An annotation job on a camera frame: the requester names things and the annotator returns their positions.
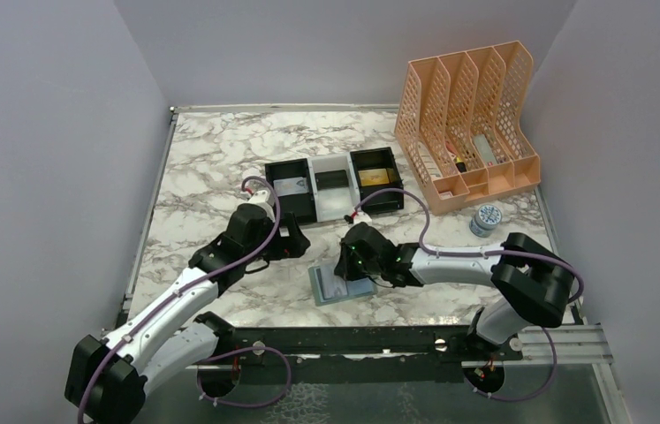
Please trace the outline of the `green card holder wallet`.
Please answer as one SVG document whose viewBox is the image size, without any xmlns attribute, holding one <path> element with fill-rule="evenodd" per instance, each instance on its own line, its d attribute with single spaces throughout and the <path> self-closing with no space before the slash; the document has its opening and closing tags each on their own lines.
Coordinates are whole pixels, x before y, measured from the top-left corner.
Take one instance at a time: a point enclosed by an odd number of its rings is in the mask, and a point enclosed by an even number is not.
<svg viewBox="0 0 660 424">
<path fill-rule="evenodd" d="M 319 307 L 376 294 L 376 285 L 368 278 L 346 281 L 336 276 L 334 266 L 326 263 L 308 269 L 315 304 Z"/>
</svg>

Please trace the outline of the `silver white credit card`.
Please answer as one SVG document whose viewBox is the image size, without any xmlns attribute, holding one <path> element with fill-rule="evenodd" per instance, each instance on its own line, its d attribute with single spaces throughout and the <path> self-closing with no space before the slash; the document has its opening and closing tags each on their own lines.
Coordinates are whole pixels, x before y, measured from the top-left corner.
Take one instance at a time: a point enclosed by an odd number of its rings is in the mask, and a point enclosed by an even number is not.
<svg viewBox="0 0 660 424">
<path fill-rule="evenodd" d="M 322 270 L 321 276 L 321 291 L 322 297 L 325 300 L 342 299 L 348 296 L 346 281 L 330 270 Z"/>
</svg>

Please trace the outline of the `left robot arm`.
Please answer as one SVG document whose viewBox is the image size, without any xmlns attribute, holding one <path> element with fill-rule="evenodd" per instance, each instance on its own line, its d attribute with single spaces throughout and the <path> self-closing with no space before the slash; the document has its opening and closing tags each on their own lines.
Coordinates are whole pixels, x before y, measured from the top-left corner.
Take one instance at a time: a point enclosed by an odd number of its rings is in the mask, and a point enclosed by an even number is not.
<svg viewBox="0 0 660 424">
<path fill-rule="evenodd" d="M 301 257 L 309 248 L 295 215 L 263 202 L 238 205 L 224 232 L 198 249 L 174 283 L 128 323 L 74 347 L 64 396 L 78 422 L 130 423 L 162 382 L 194 362 L 231 355 L 234 327 L 200 311 L 250 263 Z"/>
</svg>

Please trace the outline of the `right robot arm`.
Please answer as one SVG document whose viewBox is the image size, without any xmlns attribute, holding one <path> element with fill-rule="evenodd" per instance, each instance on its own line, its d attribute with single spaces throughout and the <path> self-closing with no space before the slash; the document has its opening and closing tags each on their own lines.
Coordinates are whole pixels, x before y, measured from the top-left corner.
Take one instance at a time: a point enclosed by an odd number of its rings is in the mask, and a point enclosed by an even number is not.
<svg viewBox="0 0 660 424">
<path fill-rule="evenodd" d="M 478 360 L 526 327 L 559 327 L 579 284 L 570 265 L 524 233 L 512 232 L 500 244 L 458 249 L 420 241 L 394 244 L 367 223 L 354 225 L 341 239 L 334 273 L 345 280 L 376 276 L 393 287 L 454 283 L 498 290 L 502 298 L 476 313 L 464 338 Z"/>
</svg>

